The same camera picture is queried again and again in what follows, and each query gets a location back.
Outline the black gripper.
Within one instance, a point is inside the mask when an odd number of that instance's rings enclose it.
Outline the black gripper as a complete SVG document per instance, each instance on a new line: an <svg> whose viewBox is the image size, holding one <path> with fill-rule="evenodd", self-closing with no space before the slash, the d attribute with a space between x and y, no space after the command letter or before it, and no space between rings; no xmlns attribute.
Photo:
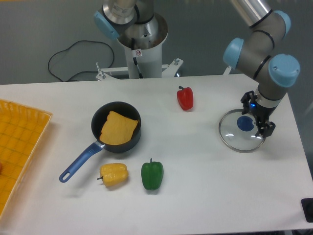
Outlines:
<svg viewBox="0 0 313 235"><path fill-rule="evenodd" d="M272 135L276 125L274 122L269 121L270 115L274 112L276 107L264 107L258 104L256 101L256 95L254 91L246 92L241 98L243 105L242 115L251 113L255 117L257 132L256 136L267 138Z"/></svg>

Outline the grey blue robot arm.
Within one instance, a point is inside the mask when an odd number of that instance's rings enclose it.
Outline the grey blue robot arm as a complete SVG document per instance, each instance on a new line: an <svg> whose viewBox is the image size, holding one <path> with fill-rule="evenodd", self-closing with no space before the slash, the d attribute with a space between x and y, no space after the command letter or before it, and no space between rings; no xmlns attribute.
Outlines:
<svg viewBox="0 0 313 235"><path fill-rule="evenodd" d="M299 62L291 55L270 52L287 35L291 21L282 11L273 11L264 0L234 0L233 7L252 30L247 40L233 39L223 60L258 82L257 90L241 99L243 114L255 118L257 134L269 137L275 124L270 115L285 96L299 73ZM173 76L173 65L162 68L162 44L168 35L167 23L154 11L151 0L106 0L95 12L99 30L125 49L130 78Z"/></svg>

